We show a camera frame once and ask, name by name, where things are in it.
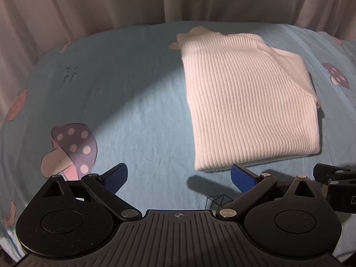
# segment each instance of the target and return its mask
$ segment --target bedding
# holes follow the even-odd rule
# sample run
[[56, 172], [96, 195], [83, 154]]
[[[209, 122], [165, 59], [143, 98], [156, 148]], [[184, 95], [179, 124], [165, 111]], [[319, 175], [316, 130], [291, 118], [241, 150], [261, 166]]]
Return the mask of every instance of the bedding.
[[[250, 167], [253, 172], [292, 180], [312, 178], [316, 163], [355, 167], [356, 42], [262, 23], [173, 22], [95, 34], [44, 55], [1, 128], [0, 244], [11, 257], [23, 256], [16, 220], [51, 172], [75, 179], [124, 162], [129, 177], [117, 194], [143, 214], [149, 208], [216, 211], [241, 194], [228, 171], [194, 169], [186, 81], [173, 42], [195, 26], [259, 35], [268, 46], [303, 57], [311, 75], [320, 99], [321, 151]], [[334, 255], [343, 261], [356, 250], [356, 218], [339, 217], [343, 231]]]
[[195, 169], [224, 170], [320, 151], [316, 96], [303, 58], [262, 37], [194, 27], [178, 34]]

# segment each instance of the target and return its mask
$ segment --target white knit sweater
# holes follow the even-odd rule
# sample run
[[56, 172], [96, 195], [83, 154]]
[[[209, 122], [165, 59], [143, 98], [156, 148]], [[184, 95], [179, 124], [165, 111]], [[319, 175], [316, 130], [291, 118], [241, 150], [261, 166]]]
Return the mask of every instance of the white knit sweater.
[[318, 97], [302, 57], [254, 34], [178, 34], [196, 170], [317, 153]]

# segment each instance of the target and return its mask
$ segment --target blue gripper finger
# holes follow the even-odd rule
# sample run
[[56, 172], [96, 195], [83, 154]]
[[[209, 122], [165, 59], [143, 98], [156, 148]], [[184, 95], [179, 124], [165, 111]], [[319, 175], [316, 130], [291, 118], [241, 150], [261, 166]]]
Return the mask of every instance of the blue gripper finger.
[[261, 178], [242, 165], [234, 164], [231, 167], [231, 181], [244, 194], [257, 185]]
[[110, 192], [116, 194], [116, 192], [126, 183], [127, 177], [127, 166], [121, 163], [99, 176], [98, 180]]

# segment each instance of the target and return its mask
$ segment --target metal screw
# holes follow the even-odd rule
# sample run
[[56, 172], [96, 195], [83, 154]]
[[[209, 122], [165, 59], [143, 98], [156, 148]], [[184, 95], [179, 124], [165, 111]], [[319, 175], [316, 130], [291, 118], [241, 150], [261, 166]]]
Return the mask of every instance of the metal screw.
[[138, 211], [137, 210], [134, 210], [132, 208], [128, 208], [126, 210], [123, 210], [121, 212], [121, 215], [125, 218], [133, 218], [133, 217], [136, 217], [138, 215]]
[[224, 208], [219, 211], [219, 214], [224, 218], [230, 218], [237, 215], [236, 211], [231, 208]]

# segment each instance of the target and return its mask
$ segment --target black gripper base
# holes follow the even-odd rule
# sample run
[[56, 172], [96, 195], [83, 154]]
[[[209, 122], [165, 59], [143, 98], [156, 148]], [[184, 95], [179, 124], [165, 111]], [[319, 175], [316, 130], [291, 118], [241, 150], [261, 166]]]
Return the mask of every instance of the black gripper base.
[[26, 256], [18, 267], [341, 267], [326, 254], [291, 260], [263, 252], [235, 222], [221, 221], [210, 211], [150, 210], [138, 221], [124, 222], [101, 249], [74, 259]]

